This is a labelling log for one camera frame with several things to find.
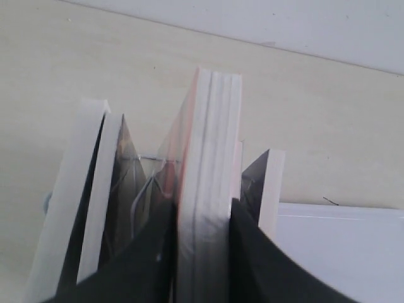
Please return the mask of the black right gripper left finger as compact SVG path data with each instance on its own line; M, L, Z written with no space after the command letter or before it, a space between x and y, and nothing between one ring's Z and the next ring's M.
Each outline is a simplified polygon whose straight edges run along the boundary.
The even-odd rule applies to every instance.
M122 253L50 302L171 302L177 249L177 181L165 182L169 197Z

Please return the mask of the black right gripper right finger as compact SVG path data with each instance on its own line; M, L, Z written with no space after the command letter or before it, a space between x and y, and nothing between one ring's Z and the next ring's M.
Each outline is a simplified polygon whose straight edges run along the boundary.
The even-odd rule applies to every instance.
M290 259L232 200L229 228L230 302L353 302Z

